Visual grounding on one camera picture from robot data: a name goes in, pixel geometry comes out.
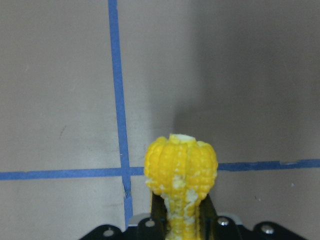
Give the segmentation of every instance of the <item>toy corn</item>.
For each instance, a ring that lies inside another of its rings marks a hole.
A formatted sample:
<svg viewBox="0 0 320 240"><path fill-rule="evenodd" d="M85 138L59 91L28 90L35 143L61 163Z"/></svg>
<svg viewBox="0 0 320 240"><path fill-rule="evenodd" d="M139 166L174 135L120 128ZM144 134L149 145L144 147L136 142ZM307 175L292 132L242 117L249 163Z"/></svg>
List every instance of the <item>toy corn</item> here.
<svg viewBox="0 0 320 240"><path fill-rule="evenodd" d="M164 199L167 240L200 240L200 202L215 183L218 162L212 146L194 137L159 137L145 155L146 185Z"/></svg>

